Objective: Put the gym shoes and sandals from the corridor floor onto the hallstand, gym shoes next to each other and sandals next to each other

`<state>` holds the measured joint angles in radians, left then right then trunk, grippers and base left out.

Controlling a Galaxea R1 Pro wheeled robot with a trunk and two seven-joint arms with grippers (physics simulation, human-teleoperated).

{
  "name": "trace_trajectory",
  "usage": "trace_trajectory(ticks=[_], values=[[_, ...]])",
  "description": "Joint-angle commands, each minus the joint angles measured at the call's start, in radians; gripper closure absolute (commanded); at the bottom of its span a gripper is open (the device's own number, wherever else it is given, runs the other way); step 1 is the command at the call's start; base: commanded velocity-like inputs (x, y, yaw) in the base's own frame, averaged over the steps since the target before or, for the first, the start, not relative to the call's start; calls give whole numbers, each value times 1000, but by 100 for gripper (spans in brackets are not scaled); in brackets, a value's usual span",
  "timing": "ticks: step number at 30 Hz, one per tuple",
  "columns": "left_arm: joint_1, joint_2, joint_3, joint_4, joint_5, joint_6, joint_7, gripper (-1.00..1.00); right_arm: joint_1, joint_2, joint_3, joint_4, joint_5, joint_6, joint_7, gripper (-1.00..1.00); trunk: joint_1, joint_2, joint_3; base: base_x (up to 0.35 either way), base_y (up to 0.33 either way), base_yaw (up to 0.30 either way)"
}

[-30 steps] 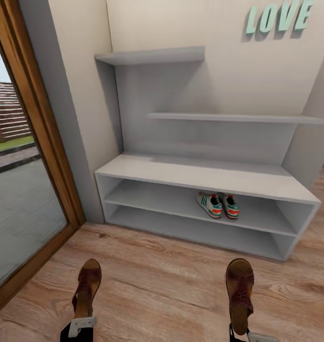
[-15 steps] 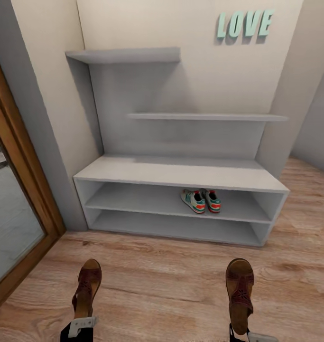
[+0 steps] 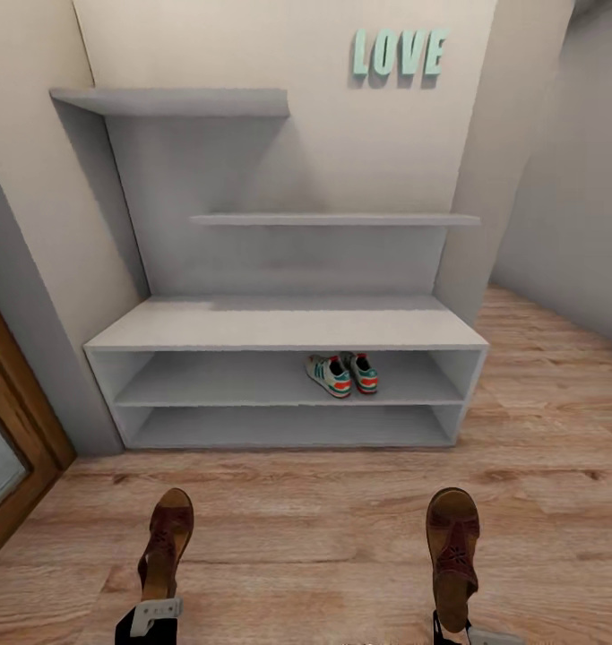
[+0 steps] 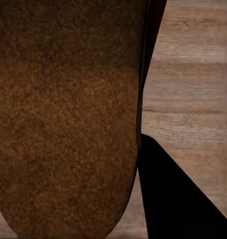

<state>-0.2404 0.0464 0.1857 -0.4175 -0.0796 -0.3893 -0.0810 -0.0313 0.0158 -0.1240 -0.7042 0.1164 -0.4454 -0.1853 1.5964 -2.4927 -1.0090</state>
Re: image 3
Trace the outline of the gym shoe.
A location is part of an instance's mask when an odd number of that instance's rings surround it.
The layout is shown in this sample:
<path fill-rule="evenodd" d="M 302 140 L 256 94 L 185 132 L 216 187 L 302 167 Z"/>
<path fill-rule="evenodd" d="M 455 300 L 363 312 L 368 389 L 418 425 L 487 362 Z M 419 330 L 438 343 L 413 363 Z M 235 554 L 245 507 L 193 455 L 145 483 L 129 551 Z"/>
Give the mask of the gym shoe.
<path fill-rule="evenodd" d="M 355 355 L 349 351 L 341 351 L 339 357 L 343 367 L 345 366 L 345 369 L 356 379 L 356 385 L 361 392 L 367 394 L 377 392 L 377 372 L 366 354 Z"/>
<path fill-rule="evenodd" d="M 343 398 L 350 395 L 350 373 L 345 366 L 343 367 L 340 357 L 311 355 L 307 358 L 306 370 L 312 379 L 334 397 Z"/>

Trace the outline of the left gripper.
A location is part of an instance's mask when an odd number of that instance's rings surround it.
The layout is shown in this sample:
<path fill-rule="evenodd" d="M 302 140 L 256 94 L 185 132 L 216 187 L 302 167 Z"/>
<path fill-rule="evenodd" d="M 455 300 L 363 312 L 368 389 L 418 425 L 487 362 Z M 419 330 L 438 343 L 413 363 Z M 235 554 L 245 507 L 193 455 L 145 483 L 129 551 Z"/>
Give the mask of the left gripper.
<path fill-rule="evenodd" d="M 177 619 L 156 619 L 146 636 L 130 634 L 135 609 L 116 628 L 115 645 L 177 645 Z"/>

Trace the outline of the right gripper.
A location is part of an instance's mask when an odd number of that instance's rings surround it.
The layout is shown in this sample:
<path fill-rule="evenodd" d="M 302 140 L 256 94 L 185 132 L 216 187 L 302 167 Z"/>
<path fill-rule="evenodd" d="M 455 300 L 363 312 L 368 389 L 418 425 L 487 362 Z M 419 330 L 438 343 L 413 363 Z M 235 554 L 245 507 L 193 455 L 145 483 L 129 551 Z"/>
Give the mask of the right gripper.
<path fill-rule="evenodd" d="M 441 630 L 442 625 L 441 625 L 441 623 L 439 623 L 439 618 L 438 618 L 436 610 L 434 611 L 433 619 L 435 621 L 434 645 L 462 645 L 462 643 L 461 644 L 460 643 L 454 643 L 454 641 L 446 640 L 443 637 L 443 633 L 442 633 L 442 630 Z"/>

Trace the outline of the sandal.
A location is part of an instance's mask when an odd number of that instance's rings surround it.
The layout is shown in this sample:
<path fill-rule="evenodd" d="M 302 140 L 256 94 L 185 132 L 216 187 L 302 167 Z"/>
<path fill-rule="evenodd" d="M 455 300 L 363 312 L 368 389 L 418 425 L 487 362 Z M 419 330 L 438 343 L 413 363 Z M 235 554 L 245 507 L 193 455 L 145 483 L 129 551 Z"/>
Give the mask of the sandal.
<path fill-rule="evenodd" d="M 439 490 L 427 509 L 426 531 L 439 623 L 448 632 L 462 632 L 469 623 L 468 599 L 478 592 L 473 558 L 480 524 L 468 492 L 456 486 Z"/>
<path fill-rule="evenodd" d="M 137 573 L 145 600 L 176 597 L 176 570 L 194 530 L 194 507 L 180 488 L 168 490 L 151 517 L 149 544 L 140 558 Z"/>

